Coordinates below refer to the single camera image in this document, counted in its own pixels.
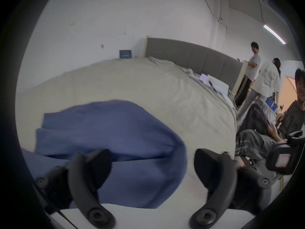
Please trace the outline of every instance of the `gray upholstered headboard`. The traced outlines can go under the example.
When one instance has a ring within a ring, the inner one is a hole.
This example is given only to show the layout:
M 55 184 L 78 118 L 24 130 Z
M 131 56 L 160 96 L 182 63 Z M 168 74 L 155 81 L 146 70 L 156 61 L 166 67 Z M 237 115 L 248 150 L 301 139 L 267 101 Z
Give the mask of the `gray upholstered headboard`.
M 197 74 L 210 74 L 227 83 L 230 90 L 233 89 L 242 68 L 241 62 L 223 53 L 170 39 L 148 38 L 145 57 L 150 56 L 191 68 Z

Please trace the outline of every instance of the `doorway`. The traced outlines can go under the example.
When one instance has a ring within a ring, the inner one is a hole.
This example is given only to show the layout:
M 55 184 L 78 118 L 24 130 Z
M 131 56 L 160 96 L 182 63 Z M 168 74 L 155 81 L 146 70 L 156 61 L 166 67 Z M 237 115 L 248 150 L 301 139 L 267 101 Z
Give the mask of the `doorway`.
M 280 91 L 278 98 L 278 106 L 283 106 L 283 109 L 279 109 L 279 113 L 285 112 L 289 106 L 297 100 L 295 80 L 292 77 L 284 77 L 284 83 Z

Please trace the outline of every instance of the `hand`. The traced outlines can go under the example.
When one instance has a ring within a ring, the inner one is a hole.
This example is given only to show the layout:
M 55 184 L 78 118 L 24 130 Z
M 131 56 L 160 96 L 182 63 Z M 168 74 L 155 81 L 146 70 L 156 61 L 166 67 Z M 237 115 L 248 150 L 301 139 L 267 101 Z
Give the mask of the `hand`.
M 284 113 L 279 113 L 279 114 L 277 114 L 275 121 L 276 121 L 276 122 L 278 122 L 278 121 L 279 121 L 279 122 L 282 122 L 284 116 L 285 116 Z
M 268 130 L 270 136 L 271 136 L 274 140 L 276 140 L 277 142 L 281 140 L 281 138 L 278 136 L 278 130 L 277 130 L 277 128 L 275 127 L 274 124 L 271 124 L 271 126 L 268 125 L 268 126 L 267 126 L 267 130 Z

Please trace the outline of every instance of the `fluorescent light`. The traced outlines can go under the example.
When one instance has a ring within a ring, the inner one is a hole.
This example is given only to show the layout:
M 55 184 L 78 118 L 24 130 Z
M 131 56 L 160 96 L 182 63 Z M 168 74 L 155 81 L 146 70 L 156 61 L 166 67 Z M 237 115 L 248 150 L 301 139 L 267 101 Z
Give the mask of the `fluorescent light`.
M 270 29 L 267 25 L 264 25 L 264 28 L 267 29 L 268 31 L 270 31 L 273 34 L 273 36 L 275 36 L 277 39 L 280 40 L 281 43 L 286 44 L 284 42 L 284 40 L 282 38 L 280 38 L 280 36 L 278 34 L 276 34 L 272 29 Z

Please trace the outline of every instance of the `graphic t-shirt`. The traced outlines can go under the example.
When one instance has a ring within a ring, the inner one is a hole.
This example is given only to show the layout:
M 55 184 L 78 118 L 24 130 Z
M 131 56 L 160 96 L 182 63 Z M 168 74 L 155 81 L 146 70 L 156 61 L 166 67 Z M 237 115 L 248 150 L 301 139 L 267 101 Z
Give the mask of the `graphic t-shirt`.
M 303 126 L 305 111 L 302 111 L 297 103 L 295 100 L 285 111 L 282 124 L 278 128 L 278 134 L 281 139 L 286 139 L 288 134 L 301 130 Z
M 252 89 L 265 97 L 272 96 L 273 92 L 280 92 L 281 79 L 276 66 L 271 62 L 265 62 L 260 70 Z

